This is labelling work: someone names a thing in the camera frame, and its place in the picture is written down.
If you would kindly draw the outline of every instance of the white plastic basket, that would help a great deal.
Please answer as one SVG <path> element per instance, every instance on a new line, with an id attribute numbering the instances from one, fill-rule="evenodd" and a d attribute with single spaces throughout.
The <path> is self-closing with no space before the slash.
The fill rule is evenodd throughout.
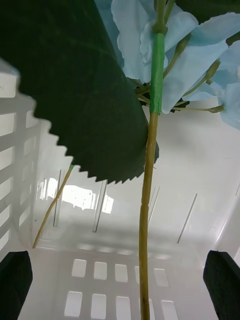
<path id="1" fill-rule="evenodd" d="M 4 62 L 0 71 L 15 74 Z M 50 123 L 32 117 L 34 105 L 18 92 L 0 98 L 0 261 L 28 250 L 33 268 L 19 320 L 140 319 L 143 177 L 106 186 L 75 167 L 33 250 L 72 160 L 48 134 Z M 151 320 L 217 319 L 202 279 L 207 253 L 226 250 L 239 259 L 240 132 L 206 113 L 159 119 L 149 209 Z"/>

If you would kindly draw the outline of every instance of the plastic crate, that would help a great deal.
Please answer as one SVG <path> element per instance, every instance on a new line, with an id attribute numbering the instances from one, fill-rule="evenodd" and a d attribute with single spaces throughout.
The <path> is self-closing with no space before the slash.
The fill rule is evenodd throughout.
<path id="1" fill-rule="evenodd" d="M 3 61 L 0 71 L 16 73 Z M 75 167 L 33 250 L 72 160 L 48 134 L 51 124 L 32 117 L 34 105 L 18 92 L 0 98 L 0 260 L 27 249 L 33 268 L 19 319 L 140 319 L 143 177 L 106 185 Z M 202 279 L 207 252 L 239 256 L 240 132 L 206 113 L 159 119 L 149 209 L 151 320 L 217 319 Z"/>

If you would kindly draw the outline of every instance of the blue hydrangea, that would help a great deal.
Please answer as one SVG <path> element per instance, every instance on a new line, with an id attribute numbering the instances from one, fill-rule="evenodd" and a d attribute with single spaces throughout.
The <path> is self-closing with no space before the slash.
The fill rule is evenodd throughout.
<path id="1" fill-rule="evenodd" d="M 154 0 L 95 1 L 126 77 L 141 83 L 149 82 L 153 52 L 152 25 L 156 21 Z M 184 99 L 195 101 L 217 97 L 219 103 L 225 104 L 222 119 L 240 129 L 236 120 L 239 103 L 234 100 L 239 97 L 237 90 L 240 91 L 240 41 L 230 47 L 226 44 L 227 38 L 240 31 L 240 14 L 230 12 L 198 24 L 192 14 L 182 11 L 174 4 L 167 27 L 165 68 L 174 55 L 177 43 L 189 33 L 191 38 L 163 80 L 162 112 L 169 113 L 183 95 L 203 78 L 213 62 L 220 59 L 220 66 L 212 77 L 213 83 L 202 84 Z M 231 121 L 233 116 L 237 124 Z"/>

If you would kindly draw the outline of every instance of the green leaf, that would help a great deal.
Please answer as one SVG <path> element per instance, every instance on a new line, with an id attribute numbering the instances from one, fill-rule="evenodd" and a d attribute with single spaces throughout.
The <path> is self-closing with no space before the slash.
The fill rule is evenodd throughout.
<path id="1" fill-rule="evenodd" d="M 148 122 L 93 0 L 4 1 L 0 39 L 34 115 L 51 121 L 80 171 L 109 183 L 141 175 Z"/>
<path id="2" fill-rule="evenodd" d="M 176 4 L 194 15 L 199 23 L 228 12 L 240 13 L 239 0 L 176 0 Z"/>

